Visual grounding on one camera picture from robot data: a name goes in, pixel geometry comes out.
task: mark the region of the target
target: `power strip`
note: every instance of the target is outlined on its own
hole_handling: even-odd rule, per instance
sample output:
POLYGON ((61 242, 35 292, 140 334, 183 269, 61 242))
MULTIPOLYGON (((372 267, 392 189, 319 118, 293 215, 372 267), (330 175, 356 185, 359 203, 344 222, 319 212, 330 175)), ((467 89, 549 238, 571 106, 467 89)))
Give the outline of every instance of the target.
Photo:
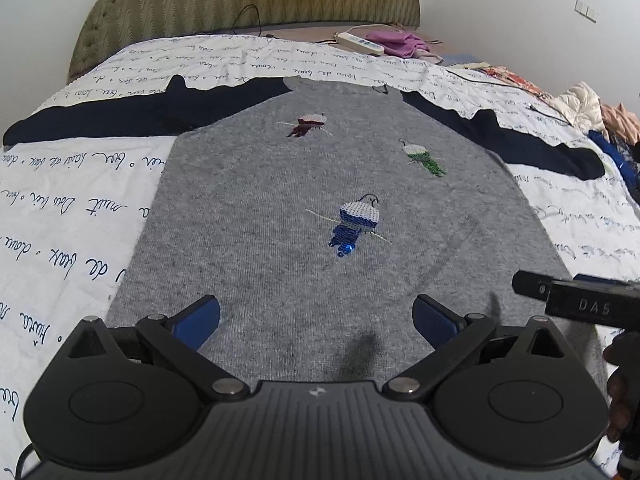
POLYGON ((385 48, 377 43, 373 43, 369 40, 364 40, 348 32, 341 32, 335 37, 335 41, 341 45, 348 46, 351 50, 360 52, 361 54, 375 54, 376 56, 382 56, 385 53, 385 48))

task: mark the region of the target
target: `white bed sheet with writing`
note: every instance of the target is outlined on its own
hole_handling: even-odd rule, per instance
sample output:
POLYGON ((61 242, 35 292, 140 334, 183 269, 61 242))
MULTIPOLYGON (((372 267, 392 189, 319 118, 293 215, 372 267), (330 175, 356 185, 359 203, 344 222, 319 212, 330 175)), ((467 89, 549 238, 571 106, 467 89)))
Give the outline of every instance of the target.
MULTIPOLYGON (((565 142, 590 148, 606 168, 606 175, 597 180, 584 182, 529 166, 509 167, 569 272, 624 280, 640 276, 640 209, 610 158, 574 128, 530 110, 529 105, 556 116, 551 108, 521 90, 487 85, 484 82, 495 80, 476 72, 255 36, 165 38, 124 49, 39 109, 161 92, 174 74, 199 89, 235 86, 254 77, 296 75, 365 86, 388 84, 417 90, 463 117, 492 108, 502 126, 551 145, 565 142)), ((0 276, 0 308, 4 308, 0 349, 6 356, 0 386, 7 392, 0 409, 0 466, 12 468, 28 442, 21 423, 22 403, 55 353, 58 339, 64 339, 85 314, 106 313, 118 274, 128 265, 142 230, 145 208, 153 199, 171 143, 166 138, 72 139, 18 145, 4 155, 0 190, 6 192, 0 194, 0 218, 7 227, 0 229, 0 262, 9 273, 0 276), (82 153, 85 158, 74 170, 72 162, 82 153), (123 161, 118 160, 121 153, 123 161), (59 171, 68 160, 69 169, 59 171), (68 197, 75 200, 62 213, 60 206, 64 208, 68 197)), ((604 344, 614 335, 607 328, 598 331, 604 344)), ((604 440, 594 461, 611 475, 617 453, 616 446, 604 440)))

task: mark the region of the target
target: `pink cloth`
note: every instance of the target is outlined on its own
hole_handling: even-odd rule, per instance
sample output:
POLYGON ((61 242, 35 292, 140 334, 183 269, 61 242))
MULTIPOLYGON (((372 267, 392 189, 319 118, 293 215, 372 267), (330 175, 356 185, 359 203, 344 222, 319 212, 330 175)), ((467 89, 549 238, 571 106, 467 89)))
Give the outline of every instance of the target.
POLYGON ((385 54, 390 56, 413 57, 417 48, 430 51, 429 45, 410 32, 374 30, 365 39, 385 47, 385 54))

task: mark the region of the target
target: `gray sweater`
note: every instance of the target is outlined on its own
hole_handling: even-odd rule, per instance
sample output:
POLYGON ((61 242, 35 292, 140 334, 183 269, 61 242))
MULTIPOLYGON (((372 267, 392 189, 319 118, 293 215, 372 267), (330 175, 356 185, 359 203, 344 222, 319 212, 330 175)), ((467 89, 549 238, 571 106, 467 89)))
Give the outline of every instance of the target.
MULTIPOLYGON (((513 273, 568 273, 495 155, 397 91, 286 84, 175 141, 108 324, 213 294, 200 352, 250 385, 380 384, 432 351, 417 294, 508 325, 543 313, 513 273)), ((593 327, 555 321, 603 388, 593 327)))

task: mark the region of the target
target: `white wall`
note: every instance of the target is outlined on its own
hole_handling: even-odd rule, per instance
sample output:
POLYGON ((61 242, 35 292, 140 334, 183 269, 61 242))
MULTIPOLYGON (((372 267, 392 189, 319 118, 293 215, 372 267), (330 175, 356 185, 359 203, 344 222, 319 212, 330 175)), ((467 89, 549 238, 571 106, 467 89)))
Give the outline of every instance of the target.
POLYGON ((0 136, 66 84, 96 0, 0 0, 0 136))
POLYGON ((423 29, 558 94, 584 80, 640 116, 640 0, 420 0, 423 29))

